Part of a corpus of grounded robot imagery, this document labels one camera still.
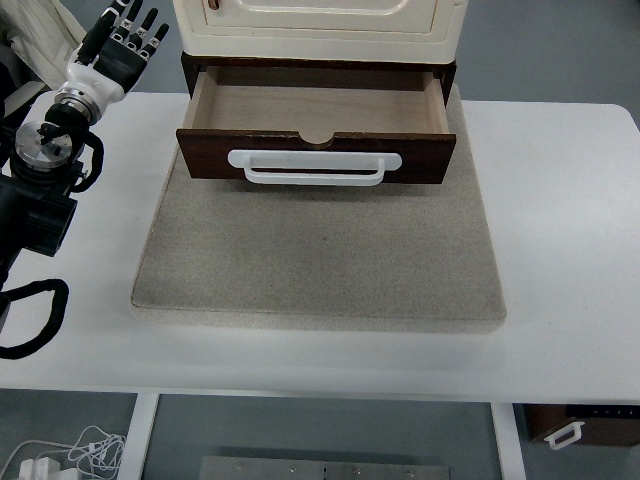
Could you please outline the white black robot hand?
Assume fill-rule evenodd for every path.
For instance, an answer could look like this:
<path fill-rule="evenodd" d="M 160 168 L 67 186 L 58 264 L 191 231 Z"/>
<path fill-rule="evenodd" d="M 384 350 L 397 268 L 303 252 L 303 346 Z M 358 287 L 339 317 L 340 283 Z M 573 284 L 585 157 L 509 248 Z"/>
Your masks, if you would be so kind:
<path fill-rule="evenodd" d="M 118 102 L 138 83 L 169 31 L 152 7 L 139 19 L 141 1 L 113 1 L 72 53 L 64 85 L 96 102 Z"/>

